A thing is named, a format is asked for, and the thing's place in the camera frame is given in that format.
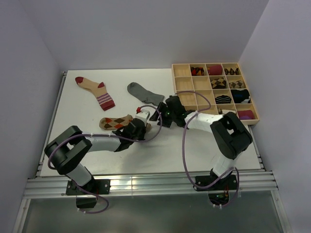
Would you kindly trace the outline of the tan orange argyle sock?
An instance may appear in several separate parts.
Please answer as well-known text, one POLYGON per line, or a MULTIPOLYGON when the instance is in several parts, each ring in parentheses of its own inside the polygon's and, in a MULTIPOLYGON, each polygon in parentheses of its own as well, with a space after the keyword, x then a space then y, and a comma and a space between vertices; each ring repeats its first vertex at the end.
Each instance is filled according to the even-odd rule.
POLYGON ((99 127, 106 131, 123 130, 134 118, 131 115, 126 115, 119 118, 104 117, 99 122, 99 127))

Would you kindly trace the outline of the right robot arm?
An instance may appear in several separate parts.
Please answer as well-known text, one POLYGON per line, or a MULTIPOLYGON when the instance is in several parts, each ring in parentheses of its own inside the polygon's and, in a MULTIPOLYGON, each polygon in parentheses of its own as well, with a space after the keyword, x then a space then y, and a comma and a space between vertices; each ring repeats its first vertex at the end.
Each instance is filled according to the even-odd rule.
POLYGON ((182 127, 182 160, 184 170, 189 175, 185 158, 186 130, 195 129, 209 132, 214 136, 221 156, 210 171, 210 183, 215 189, 221 189, 227 183, 227 176, 235 168, 237 158, 252 144, 253 138, 240 119, 233 112, 224 115, 201 113, 186 110, 178 96, 170 96, 159 103, 150 121, 169 128, 174 122, 182 127))

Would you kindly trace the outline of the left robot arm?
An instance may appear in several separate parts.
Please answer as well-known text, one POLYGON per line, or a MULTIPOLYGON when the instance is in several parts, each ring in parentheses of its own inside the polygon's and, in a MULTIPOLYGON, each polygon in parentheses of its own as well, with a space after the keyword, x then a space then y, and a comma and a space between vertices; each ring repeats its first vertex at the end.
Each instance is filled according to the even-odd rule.
POLYGON ((44 149, 50 164, 60 175, 66 175, 77 183, 84 194, 94 190, 92 174, 81 164, 88 152, 119 152, 128 149, 135 140, 143 141, 147 124, 134 118, 127 126, 95 137, 71 126, 50 142, 44 149))

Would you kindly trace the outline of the tan sock with purple stripes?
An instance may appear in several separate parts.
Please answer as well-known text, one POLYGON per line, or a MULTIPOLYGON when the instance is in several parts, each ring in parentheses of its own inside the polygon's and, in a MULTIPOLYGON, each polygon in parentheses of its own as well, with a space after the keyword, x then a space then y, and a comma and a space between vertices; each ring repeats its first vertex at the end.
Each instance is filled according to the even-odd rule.
POLYGON ((111 98, 111 96, 108 94, 106 86, 103 82, 101 83, 93 82, 84 77, 76 77, 75 82, 80 88, 92 93, 96 98, 99 106, 104 111, 107 111, 115 107, 115 103, 111 98))

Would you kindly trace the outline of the red orange argyle rolled sock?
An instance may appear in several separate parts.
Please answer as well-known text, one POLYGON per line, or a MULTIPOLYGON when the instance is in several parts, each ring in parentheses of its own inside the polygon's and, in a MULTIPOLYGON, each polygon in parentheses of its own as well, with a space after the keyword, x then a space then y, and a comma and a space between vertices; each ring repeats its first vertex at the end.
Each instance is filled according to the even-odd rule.
POLYGON ((190 67, 192 76, 204 76, 205 71, 203 67, 190 67))

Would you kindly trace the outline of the beige rolled sock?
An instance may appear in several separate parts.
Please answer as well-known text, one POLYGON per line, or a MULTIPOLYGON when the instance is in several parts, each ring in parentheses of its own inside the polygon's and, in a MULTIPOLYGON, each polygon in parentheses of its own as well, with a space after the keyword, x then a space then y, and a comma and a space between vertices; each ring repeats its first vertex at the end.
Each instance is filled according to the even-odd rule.
POLYGON ((218 110, 218 114, 220 114, 220 115, 225 115, 225 114, 228 114, 228 113, 236 114, 237 112, 235 110, 232 110, 232 109, 222 109, 222 108, 220 108, 218 110))

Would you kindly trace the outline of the wooden compartment tray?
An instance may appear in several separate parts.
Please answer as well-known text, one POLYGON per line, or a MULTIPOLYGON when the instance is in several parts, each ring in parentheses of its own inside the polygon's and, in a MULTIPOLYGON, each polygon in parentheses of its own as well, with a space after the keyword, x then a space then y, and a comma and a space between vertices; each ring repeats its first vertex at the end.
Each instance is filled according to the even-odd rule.
POLYGON ((253 120, 241 120, 246 125, 255 125, 259 122, 259 116, 255 108, 253 99, 246 104, 236 104, 233 101, 231 90, 228 83, 232 81, 243 81, 245 88, 249 91, 248 85, 243 77, 242 71, 238 63, 192 63, 192 64, 173 64, 172 65, 173 87, 175 93, 179 96, 182 104, 187 110, 198 110, 207 114, 218 114, 218 110, 232 109, 238 116, 238 111, 252 110, 255 116, 253 120), (222 66, 222 74, 218 76, 209 76, 207 67, 220 64, 222 66), (190 67, 203 67, 204 76, 192 76, 190 67), (224 68, 238 67, 240 75, 225 75, 224 68), (212 89, 211 80, 224 78, 226 80, 226 89, 212 89), (230 104, 216 104, 215 98, 220 95, 228 95, 232 98, 230 104))

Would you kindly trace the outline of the black white striped rolled sock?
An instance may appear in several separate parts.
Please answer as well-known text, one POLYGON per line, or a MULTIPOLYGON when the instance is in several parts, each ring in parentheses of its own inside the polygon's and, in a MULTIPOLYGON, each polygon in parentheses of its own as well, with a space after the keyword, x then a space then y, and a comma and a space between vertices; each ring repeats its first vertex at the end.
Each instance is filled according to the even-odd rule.
POLYGON ((215 98, 216 104, 230 104, 232 98, 228 95, 220 95, 215 98))

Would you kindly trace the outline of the brown tan argyle rolled sock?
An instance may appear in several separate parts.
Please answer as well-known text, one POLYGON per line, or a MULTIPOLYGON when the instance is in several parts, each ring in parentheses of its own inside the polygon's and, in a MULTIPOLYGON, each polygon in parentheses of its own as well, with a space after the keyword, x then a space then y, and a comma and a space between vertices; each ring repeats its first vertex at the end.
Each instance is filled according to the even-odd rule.
POLYGON ((226 89, 226 80, 224 78, 218 78, 211 80, 212 89, 226 89))

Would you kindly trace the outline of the crimson rolled sock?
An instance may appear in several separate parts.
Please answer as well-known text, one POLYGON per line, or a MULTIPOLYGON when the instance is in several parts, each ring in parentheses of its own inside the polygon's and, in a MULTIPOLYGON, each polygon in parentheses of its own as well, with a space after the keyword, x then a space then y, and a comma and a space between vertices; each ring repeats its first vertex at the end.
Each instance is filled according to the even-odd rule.
POLYGON ((222 66, 220 64, 207 67, 209 76, 218 76, 222 74, 222 66))

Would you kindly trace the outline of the black blue rolled sock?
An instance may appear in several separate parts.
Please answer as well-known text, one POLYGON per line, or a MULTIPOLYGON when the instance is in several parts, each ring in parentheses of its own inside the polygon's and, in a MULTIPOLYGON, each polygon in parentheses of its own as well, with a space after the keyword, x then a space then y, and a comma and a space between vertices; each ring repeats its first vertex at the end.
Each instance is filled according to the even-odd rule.
POLYGON ((233 101, 236 104, 246 104, 250 103, 251 98, 250 98, 250 93, 247 89, 232 89, 231 90, 231 95, 233 97, 233 101))

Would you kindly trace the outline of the brown white argyle rolled sock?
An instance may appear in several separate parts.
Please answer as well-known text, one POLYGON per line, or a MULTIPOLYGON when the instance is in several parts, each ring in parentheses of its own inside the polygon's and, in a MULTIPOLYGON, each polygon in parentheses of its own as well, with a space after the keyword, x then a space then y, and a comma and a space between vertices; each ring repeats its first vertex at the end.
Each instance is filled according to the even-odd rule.
POLYGON ((225 75, 240 75, 240 70, 238 67, 234 68, 224 68, 225 75))

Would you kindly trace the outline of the grey brown argyle rolled sock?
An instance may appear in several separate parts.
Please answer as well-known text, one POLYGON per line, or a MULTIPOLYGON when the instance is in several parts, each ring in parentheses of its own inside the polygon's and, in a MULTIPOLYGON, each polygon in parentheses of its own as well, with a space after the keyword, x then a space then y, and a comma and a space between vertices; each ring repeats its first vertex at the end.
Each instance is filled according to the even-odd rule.
POLYGON ((243 89, 245 88, 245 84, 243 81, 232 81, 228 83, 230 89, 243 89))

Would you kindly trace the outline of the magenta purple rolled sock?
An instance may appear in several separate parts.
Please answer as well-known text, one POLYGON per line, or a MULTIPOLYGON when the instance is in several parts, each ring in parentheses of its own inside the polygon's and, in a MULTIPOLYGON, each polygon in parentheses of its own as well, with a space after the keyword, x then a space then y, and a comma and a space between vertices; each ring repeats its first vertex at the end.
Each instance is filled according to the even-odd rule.
POLYGON ((240 120, 253 120, 255 119, 254 113, 252 110, 241 110, 238 111, 238 116, 240 120))

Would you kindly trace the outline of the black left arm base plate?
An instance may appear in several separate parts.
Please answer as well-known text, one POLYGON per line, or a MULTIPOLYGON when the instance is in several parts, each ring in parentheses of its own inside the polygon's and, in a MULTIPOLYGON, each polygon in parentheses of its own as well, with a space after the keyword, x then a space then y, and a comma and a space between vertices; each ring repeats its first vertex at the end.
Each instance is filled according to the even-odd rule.
POLYGON ((68 181, 65 195, 76 196, 76 207, 86 213, 101 213, 109 207, 109 201, 102 195, 110 192, 109 179, 92 179, 84 186, 78 186, 73 180, 68 181), (104 204, 101 210, 93 210, 97 204, 104 204))

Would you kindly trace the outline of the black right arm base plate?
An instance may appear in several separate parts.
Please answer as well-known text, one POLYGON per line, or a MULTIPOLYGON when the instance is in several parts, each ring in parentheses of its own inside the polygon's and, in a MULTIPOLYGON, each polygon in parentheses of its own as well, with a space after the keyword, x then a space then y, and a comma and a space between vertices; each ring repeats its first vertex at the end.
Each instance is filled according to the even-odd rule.
POLYGON ((194 186, 193 188, 198 192, 208 191, 216 193, 208 193, 209 201, 212 205, 218 207, 224 207, 230 202, 230 191, 236 191, 238 193, 240 187, 240 179, 236 175, 228 175, 227 177, 220 179, 215 184, 211 185, 213 181, 216 180, 216 176, 207 175, 207 176, 196 176, 195 184, 198 187, 194 186))

